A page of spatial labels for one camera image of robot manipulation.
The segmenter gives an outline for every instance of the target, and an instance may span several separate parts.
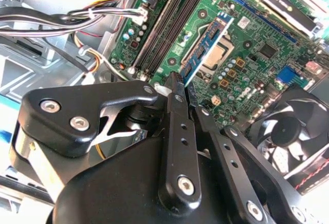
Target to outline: red wire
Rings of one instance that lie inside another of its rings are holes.
[[[302,182],[300,182],[300,184],[298,184],[297,186],[295,186],[295,189],[297,190],[299,187],[301,187],[302,185],[304,185],[309,179],[311,179],[312,177],[314,177],[316,174],[318,174],[321,170],[323,170],[327,165],[329,164],[329,159],[327,159],[325,161],[324,164],[322,164],[321,166],[318,167],[318,169],[316,169],[313,173],[311,173],[310,175],[308,175],[306,178],[304,178],[302,180]]]
[[[90,36],[94,36],[96,38],[102,38],[103,36],[102,35],[96,35],[96,34],[93,34],[93,33],[89,33],[89,32],[85,32],[85,31],[79,31],[81,34],[84,34],[84,35],[90,35]]]

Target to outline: ram slot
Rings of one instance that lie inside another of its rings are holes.
[[[179,16],[176,18],[175,23],[170,28],[169,32],[166,34],[166,37],[162,40],[160,46],[158,47],[153,60],[147,66],[145,73],[148,77],[153,76],[155,71],[159,68],[161,62],[167,55],[169,49],[172,46],[172,43],[180,34],[187,20],[190,18],[195,7],[198,5],[200,0],[186,0],[184,6],[179,12]]]
[[[150,56],[154,46],[157,43],[158,36],[161,35],[166,28],[168,21],[170,18],[175,14],[179,3],[181,0],[168,0],[166,6],[162,10],[157,22],[155,23],[154,27],[148,39],[145,41],[142,49],[140,50],[138,56],[133,61],[132,68],[133,69],[141,69],[147,58]]]

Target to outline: blue pcie slot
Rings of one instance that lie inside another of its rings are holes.
[[[253,9],[252,7],[249,7],[243,0],[232,0],[238,4],[240,4],[241,6],[245,7],[247,10],[249,10],[252,14],[256,15],[257,17],[259,17],[262,21],[264,21],[265,23],[267,23],[270,27],[272,27],[274,30],[276,30],[277,32],[281,33],[282,35],[284,35],[287,39],[289,39],[291,42],[296,43],[297,40],[295,38],[293,38],[291,35],[289,35],[288,33],[286,33],[285,31],[283,31],[281,28],[279,28],[278,26],[276,26],[275,24],[271,23],[267,18],[265,18],[264,16],[262,16],[261,14],[257,13],[256,9]]]
[[[211,50],[216,46],[234,18],[226,13],[220,12],[215,20],[208,26],[204,35],[198,41],[196,47],[189,54],[188,60],[181,70],[185,86],[187,86],[201,68],[204,60]]]

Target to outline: white sticker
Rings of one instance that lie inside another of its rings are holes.
[[[238,22],[238,26],[241,28],[241,29],[245,29],[250,23],[250,20],[247,18],[247,17],[242,17],[242,19]]]

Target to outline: silver screw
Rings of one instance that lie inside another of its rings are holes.
[[[262,211],[252,201],[247,202],[247,209],[248,209],[249,213],[253,216],[253,218],[255,218],[258,221],[263,220]]]
[[[175,98],[178,102],[183,102],[183,98],[180,97],[179,95],[175,95]]]
[[[70,120],[70,125],[75,129],[81,132],[89,129],[89,122],[80,116],[74,117]]]
[[[293,206],[291,209],[298,221],[300,221],[301,223],[306,222],[306,217],[300,209],[298,209],[296,206]]]
[[[194,193],[194,185],[187,177],[180,177],[178,179],[178,187],[184,192],[185,195],[191,196]]]
[[[209,112],[206,109],[201,109],[202,113],[204,113],[205,116],[209,116]]]
[[[149,94],[152,94],[152,93],[153,93],[152,89],[149,88],[148,86],[144,86],[144,90],[145,90],[147,93],[149,93]]]
[[[53,100],[42,101],[40,107],[43,111],[51,114],[57,113],[61,109],[59,103]]]
[[[112,58],[112,59],[110,60],[110,62],[111,62],[111,64],[116,64],[116,63],[117,63],[117,59],[116,59],[116,58]]]
[[[233,129],[230,129],[230,132],[232,133],[233,136],[237,137],[237,132]]]

